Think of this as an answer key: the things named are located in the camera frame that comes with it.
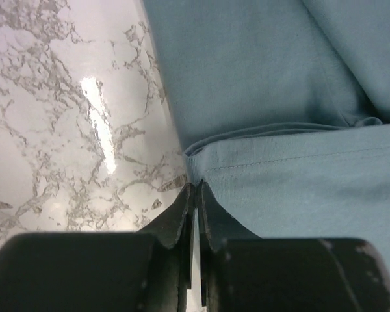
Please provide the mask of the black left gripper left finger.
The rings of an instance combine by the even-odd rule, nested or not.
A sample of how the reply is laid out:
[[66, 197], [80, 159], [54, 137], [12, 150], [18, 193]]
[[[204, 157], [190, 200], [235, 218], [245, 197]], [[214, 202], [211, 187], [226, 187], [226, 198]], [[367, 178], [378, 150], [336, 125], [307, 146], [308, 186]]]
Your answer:
[[0, 311], [184, 311], [194, 186], [134, 232], [36, 232], [0, 248]]

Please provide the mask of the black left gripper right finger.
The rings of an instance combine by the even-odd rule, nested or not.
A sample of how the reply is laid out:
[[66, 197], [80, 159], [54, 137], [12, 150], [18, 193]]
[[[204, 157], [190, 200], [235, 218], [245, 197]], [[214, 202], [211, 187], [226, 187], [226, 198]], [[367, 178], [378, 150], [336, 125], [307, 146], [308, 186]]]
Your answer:
[[208, 311], [390, 311], [390, 274], [356, 238], [264, 239], [196, 188]]

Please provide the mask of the blue-grey t-shirt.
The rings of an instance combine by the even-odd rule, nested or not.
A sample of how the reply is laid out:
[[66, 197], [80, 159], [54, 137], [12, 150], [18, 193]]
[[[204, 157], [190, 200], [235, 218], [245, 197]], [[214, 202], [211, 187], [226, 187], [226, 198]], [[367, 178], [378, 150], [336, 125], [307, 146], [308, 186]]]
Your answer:
[[145, 1], [188, 173], [266, 238], [390, 257], [390, 1]]

